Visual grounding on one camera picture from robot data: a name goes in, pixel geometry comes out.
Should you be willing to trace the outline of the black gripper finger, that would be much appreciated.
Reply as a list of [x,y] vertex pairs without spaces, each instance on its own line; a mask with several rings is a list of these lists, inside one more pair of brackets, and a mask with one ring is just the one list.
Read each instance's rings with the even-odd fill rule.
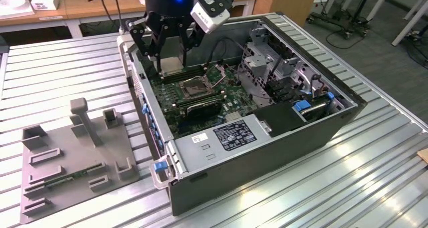
[[[140,53],[152,62],[160,62],[161,48],[168,34],[167,16],[148,12],[136,21],[126,21],[126,28]],[[151,30],[149,42],[144,42],[145,29]]]
[[192,18],[191,16],[183,16],[176,18],[176,28],[179,36],[179,47],[180,47],[180,61],[183,64],[187,63],[187,52],[197,47],[201,43],[204,37],[204,31],[197,24],[193,25],[189,35],[187,34],[187,29],[191,26]]

